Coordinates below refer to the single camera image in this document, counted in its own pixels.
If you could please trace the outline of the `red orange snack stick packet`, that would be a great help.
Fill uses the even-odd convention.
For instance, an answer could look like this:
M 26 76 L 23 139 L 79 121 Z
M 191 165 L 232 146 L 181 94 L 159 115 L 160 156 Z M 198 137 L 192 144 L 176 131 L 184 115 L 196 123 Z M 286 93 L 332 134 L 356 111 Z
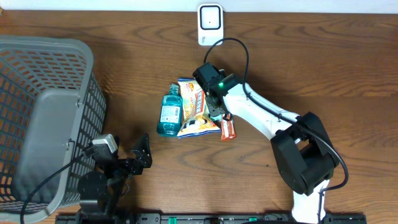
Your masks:
M 221 120 L 221 140 L 228 141 L 236 138 L 236 131 L 234 128 L 233 115 L 226 113 Z

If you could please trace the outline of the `teal mouthwash bottle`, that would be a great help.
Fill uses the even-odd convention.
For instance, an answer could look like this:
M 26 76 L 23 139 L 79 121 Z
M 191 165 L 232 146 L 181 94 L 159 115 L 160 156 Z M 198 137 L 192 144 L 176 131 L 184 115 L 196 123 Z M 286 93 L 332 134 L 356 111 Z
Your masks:
M 180 87 L 172 83 L 169 93 L 162 99 L 162 107 L 157 125 L 157 133 L 161 136 L 176 137 L 181 128 L 183 98 L 179 94 Z

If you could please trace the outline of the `yellow chips bag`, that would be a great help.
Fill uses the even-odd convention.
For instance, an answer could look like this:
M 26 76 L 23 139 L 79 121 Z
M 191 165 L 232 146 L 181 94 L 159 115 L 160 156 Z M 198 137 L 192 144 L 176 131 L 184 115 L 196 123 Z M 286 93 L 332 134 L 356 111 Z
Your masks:
M 179 78 L 183 99 L 183 121 L 179 139 L 220 133 L 221 129 L 209 118 L 205 92 L 194 78 Z

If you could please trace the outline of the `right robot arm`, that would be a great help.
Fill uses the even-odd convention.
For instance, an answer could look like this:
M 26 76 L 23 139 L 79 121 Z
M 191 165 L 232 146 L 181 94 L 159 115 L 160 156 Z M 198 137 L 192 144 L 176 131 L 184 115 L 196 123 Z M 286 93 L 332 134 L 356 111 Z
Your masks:
M 294 194 L 294 220 L 321 223 L 326 217 L 325 192 L 340 159 L 319 117 L 284 110 L 208 62 L 193 77 L 211 114 L 240 117 L 270 140 L 279 174 Z

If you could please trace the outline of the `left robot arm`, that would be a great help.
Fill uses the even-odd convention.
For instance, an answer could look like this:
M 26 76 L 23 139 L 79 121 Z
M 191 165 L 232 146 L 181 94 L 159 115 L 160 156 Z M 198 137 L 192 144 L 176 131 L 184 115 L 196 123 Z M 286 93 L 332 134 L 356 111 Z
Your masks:
M 119 140 L 112 134 L 95 137 L 83 150 L 83 156 L 93 159 L 99 168 L 88 172 L 78 181 L 81 209 L 77 223 L 135 223 L 132 213 L 118 208 L 126 191 L 126 181 L 141 175 L 152 165 L 149 135 L 145 133 L 133 147 L 134 158 L 120 159 Z

